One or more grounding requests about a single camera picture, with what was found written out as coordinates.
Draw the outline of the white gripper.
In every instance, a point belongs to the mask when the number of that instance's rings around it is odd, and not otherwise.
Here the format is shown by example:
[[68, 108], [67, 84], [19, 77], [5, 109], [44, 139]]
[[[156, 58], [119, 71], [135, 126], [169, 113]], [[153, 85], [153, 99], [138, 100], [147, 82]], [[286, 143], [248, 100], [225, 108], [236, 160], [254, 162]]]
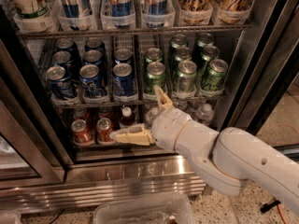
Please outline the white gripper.
[[139, 146], [149, 146], [155, 143], [167, 151], [175, 150], [178, 135], [191, 120], [191, 116], [180, 109], [173, 108], [172, 100], [160, 86], [155, 85], [154, 91], [158, 107], [162, 112], [152, 122], [151, 131], [144, 123], [136, 124], [111, 132], [109, 137], [112, 140], [117, 143]]

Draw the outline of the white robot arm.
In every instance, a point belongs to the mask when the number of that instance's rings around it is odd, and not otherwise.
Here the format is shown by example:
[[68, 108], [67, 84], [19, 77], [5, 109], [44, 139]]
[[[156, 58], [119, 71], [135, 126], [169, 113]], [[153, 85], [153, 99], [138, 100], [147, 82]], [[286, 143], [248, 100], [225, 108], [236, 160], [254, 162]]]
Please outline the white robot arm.
[[236, 196], [252, 180], [299, 215], [299, 164], [235, 127], [217, 132], [173, 106], [155, 86], [159, 113], [150, 128], [136, 124], [109, 135], [118, 143], [156, 145], [177, 153], [214, 190]]

